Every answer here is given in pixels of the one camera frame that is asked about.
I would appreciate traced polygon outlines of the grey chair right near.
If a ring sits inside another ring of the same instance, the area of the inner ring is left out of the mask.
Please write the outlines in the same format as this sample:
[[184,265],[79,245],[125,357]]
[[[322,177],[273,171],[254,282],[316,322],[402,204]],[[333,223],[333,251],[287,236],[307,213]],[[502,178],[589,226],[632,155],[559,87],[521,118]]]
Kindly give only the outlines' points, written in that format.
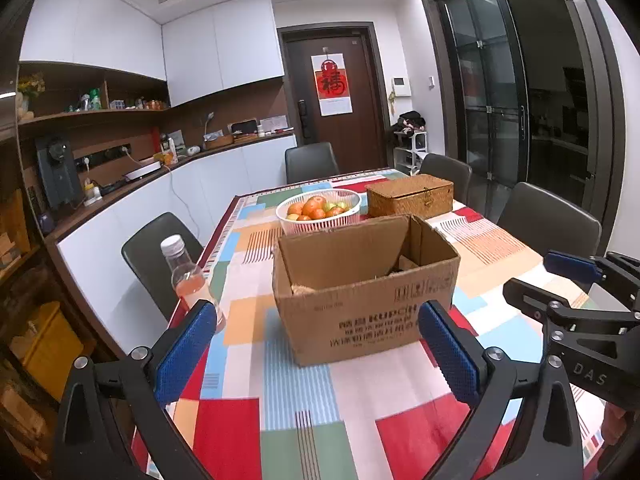
[[527,182],[514,186],[497,226],[543,257],[550,250],[590,257],[602,235],[600,221],[589,212]]

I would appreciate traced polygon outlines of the grey chair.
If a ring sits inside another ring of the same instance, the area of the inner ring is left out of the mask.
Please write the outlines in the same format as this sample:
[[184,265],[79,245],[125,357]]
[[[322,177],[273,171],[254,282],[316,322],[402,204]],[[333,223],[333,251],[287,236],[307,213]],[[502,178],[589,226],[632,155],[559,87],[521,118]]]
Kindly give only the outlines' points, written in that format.
[[424,157],[420,173],[450,181],[454,185],[454,199],[457,202],[466,203],[469,200],[472,168],[465,162],[430,153]]
[[171,212],[164,212],[130,237],[122,245],[122,258],[134,275],[151,295],[160,313],[171,319],[178,297],[171,287],[171,270],[160,250],[166,237],[179,234],[186,243],[186,250],[194,262],[204,248],[186,225]]
[[543,257],[550,250],[590,257],[602,235],[600,221],[589,212],[527,182],[514,186],[497,226]]

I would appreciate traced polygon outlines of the grey chair right far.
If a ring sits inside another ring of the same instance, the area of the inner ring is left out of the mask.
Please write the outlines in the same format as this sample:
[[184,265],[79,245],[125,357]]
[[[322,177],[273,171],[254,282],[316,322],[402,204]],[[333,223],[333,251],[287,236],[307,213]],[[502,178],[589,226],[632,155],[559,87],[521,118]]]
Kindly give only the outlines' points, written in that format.
[[450,181],[454,185],[454,199],[457,202],[466,203],[469,200],[472,168],[465,162],[430,153],[424,157],[420,173]]

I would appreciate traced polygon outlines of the pink drink bottle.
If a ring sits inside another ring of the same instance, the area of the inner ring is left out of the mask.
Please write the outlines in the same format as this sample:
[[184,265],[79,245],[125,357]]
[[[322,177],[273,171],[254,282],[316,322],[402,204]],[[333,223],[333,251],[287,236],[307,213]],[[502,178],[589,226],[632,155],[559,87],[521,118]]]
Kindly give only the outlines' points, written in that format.
[[203,270],[192,261],[183,238],[179,234],[166,237],[160,243],[160,250],[171,270],[171,286],[178,298],[186,304],[188,310],[198,300],[209,301],[216,314],[215,333],[221,333],[226,326],[224,312],[210,293]]

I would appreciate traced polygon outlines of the woven wicker box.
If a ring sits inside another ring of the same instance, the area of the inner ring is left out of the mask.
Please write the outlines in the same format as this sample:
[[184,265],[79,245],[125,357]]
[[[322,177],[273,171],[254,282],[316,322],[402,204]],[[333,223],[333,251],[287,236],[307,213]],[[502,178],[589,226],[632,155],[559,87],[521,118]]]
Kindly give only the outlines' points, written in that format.
[[454,184],[448,180],[417,174],[367,186],[370,217],[413,214],[429,219],[452,211]]

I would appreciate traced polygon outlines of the colourful patterned tablecloth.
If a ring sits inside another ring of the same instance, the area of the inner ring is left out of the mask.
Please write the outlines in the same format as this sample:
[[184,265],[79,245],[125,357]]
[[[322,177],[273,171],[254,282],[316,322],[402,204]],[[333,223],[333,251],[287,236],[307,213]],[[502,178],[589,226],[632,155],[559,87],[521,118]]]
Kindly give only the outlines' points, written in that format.
[[[273,299],[276,208],[324,188],[360,193],[405,177],[370,171],[233,197],[201,262],[227,326],[214,336],[179,400],[166,408],[215,479],[422,479],[469,411],[454,400],[423,341],[360,359],[300,367]],[[502,298],[516,276],[597,306],[541,256],[462,203],[428,220],[461,256],[452,317],[510,358],[537,362],[539,324]]]

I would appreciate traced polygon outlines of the brown cardboard box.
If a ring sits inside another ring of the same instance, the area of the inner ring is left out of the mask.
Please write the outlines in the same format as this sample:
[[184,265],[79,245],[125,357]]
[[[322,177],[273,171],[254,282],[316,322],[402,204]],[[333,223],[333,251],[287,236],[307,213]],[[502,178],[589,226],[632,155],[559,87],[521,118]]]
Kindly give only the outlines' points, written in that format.
[[320,365],[413,344],[424,302],[450,307],[461,257],[412,214],[285,235],[272,291],[294,360]]

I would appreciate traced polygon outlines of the white shoe rack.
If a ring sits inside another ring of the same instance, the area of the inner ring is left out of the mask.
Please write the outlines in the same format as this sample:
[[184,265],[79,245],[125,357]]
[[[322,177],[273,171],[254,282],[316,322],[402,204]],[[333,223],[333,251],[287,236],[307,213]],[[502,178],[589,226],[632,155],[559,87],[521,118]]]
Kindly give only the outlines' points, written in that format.
[[397,143],[393,149],[394,168],[407,176],[415,176],[428,154],[426,131],[407,128],[396,131],[394,136]]

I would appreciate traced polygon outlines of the white fruit basket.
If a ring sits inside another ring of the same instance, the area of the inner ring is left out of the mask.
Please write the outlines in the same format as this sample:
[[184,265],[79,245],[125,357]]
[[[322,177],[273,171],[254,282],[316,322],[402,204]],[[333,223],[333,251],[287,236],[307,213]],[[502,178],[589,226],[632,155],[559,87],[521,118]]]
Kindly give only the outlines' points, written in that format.
[[328,188],[288,198],[276,209],[285,234],[323,231],[357,223],[361,196],[344,188]]

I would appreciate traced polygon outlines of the white counter cabinet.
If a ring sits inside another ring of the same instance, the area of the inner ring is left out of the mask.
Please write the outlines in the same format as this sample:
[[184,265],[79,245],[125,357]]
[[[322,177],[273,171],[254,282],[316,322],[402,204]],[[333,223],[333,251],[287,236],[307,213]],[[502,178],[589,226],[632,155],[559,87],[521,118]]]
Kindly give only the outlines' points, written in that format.
[[292,134],[201,154],[112,193],[62,226],[47,248],[82,315],[115,356],[149,347],[174,313],[177,296],[160,249],[181,237],[201,257],[232,200],[286,182]]

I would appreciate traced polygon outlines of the black glass sliding door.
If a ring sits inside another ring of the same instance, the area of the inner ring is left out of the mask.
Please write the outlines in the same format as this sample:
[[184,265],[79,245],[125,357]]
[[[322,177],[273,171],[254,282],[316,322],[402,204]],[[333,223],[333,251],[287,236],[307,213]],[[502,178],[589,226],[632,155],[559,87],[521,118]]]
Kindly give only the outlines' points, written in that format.
[[622,76],[597,0],[422,0],[446,152],[491,220],[515,185],[582,208],[611,239],[622,194]]

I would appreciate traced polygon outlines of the dark brown door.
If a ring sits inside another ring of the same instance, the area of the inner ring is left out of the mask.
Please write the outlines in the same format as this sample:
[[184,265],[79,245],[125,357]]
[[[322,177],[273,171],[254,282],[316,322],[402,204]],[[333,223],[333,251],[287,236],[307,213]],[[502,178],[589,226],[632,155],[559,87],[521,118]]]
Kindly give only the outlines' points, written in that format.
[[297,142],[328,142],[344,172],[388,166],[390,112],[374,24],[285,26],[278,35]]

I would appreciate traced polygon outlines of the grey chair far end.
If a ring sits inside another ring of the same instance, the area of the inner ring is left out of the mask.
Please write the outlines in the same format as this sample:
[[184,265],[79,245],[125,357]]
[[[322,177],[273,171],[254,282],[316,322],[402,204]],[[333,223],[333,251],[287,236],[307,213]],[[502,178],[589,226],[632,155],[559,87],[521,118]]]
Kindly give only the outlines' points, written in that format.
[[284,152],[286,182],[324,179],[340,173],[332,145],[319,142],[288,148]]

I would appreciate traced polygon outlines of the red fu calendar poster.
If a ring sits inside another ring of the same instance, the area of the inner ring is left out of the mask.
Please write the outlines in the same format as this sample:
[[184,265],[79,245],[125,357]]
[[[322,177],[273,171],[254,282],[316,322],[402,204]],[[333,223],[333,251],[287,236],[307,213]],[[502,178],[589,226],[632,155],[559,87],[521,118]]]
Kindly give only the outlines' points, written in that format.
[[352,96],[343,53],[311,57],[321,117],[352,114]]

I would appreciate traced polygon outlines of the wall intercom panel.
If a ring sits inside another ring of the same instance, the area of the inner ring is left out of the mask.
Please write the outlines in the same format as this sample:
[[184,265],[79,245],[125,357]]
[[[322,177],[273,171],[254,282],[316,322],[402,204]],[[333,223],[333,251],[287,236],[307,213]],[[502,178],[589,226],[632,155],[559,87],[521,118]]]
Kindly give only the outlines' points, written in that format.
[[396,98],[410,98],[412,96],[409,79],[406,77],[394,77],[392,79],[393,92]]

